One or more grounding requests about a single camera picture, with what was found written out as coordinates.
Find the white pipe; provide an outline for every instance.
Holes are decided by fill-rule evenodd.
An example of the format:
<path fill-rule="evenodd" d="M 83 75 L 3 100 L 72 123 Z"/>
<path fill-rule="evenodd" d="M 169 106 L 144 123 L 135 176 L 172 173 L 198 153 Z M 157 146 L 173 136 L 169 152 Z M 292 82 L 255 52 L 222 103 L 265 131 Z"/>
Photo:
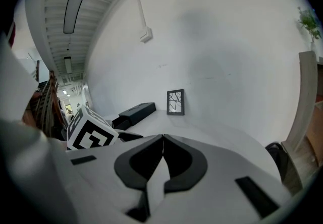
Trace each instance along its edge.
<path fill-rule="evenodd" d="M 141 23 L 142 23 L 143 28 L 145 28 L 145 27 L 147 27 L 147 24 L 146 24 L 146 20 L 145 20 L 145 15 L 143 13 L 143 8 L 142 8 L 141 0 L 137 0 L 137 1 L 138 1 L 138 6 L 139 6 Z"/>

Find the potted plant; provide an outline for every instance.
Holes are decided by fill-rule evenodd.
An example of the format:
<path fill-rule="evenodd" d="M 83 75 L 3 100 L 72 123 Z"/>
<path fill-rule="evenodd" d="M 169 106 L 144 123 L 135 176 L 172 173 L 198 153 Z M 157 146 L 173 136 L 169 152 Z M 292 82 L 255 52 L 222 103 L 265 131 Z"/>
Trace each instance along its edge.
<path fill-rule="evenodd" d="M 302 11 L 300 7 L 299 10 L 299 23 L 302 24 L 302 27 L 306 28 L 309 32 L 309 35 L 312 38 L 311 50 L 315 51 L 315 39 L 322 38 L 321 33 L 318 31 L 320 21 L 316 18 L 314 10 L 304 10 Z"/>

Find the white wall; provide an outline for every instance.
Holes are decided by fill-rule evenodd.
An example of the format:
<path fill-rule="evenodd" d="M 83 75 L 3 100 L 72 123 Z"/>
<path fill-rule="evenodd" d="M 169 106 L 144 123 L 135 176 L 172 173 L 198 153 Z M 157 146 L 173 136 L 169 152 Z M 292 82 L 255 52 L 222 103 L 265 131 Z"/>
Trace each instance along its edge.
<path fill-rule="evenodd" d="M 18 61 L 29 74 L 32 74 L 36 70 L 36 62 L 32 59 L 18 59 Z"/>
<path fill-rule="evenodd" d="M 299 98 L 298 53 L 310 47 L 297 25 L 306 0 L 141 1 L 153 40 L 139 42 L 137 1 L 119 0 L 92 41 L 86 75 L 99 114 L 151 101 L 166 110 L 166 92 L 184 88 L 187 115 L 262 145 L 287 138 Z"/>
<path fill-rule="evenodd" d="M 44 61 L 39 62 L 39 82 L 44 82 L 49 80 L 49 70 L 45 65 Z"/>
<path fill-rule="evenodd" d="M 75 115 L 76 114 L 76 109 L 77 109 L 77 104 L 79 103 L 80 105 L 85 105 L 83 103 L 83 99 L 82 99 L 82 96 L 72 96 L 69 98 L 69 101 L 70 101 L 70 104 L 71 104 L 71 107 L 72 107 L 72 110 L 73 110 L 73 114 Z"/>
<path fill-rule="evenodd" d="M 16 24 L 16 34 L 15 34 L 15 42 L 13 44 L 12 50 L 16 54 L 18 58 L 21 54 L 24 54 L 24 50 L 31 50 L 29 51 L 30 55 L 33 56 L 32 50 L 36 48 L 35 43 L 32 39 L 30 34 L 30 30 L 27 23 L 26 17 L 26 9 L 25 9 L 25 0 L 19 0 L 14 14 L 14 21 Z"/>
<path fill-rule="evenodd" d="M 83 104 L 83 105 L 86 105 L 86 97 L 85 97 L 84 90 L 82 90 L 82 94 L 81 94 L 81 96 L 82 96 L 82 104 Z"/>

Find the white table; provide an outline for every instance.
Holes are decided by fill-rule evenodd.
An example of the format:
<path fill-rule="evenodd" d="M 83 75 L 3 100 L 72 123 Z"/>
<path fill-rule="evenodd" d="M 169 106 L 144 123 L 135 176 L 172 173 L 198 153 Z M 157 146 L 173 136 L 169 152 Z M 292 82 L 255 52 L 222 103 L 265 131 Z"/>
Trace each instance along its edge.
<path fill-rule="evenodd" d="M 281 180 L 273 158 L 259 142 L 242 131 L 220 123 L 206 124 L 191 116 L 168 116 L 166 111 L 157 110 L 127 131 L 142 136 L 173 134 L 226 148 Z"/>

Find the ceiling light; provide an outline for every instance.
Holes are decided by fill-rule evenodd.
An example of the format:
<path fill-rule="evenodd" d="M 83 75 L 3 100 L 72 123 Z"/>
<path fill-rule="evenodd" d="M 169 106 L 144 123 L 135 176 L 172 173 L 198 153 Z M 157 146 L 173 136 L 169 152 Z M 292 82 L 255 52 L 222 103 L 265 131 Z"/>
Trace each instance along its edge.
<path fill-rule="evenodd" d="M 71 57 L 64 57 L 64 63 L 66 68 L 66 73 L 72 73 L 72 58 Z"/>

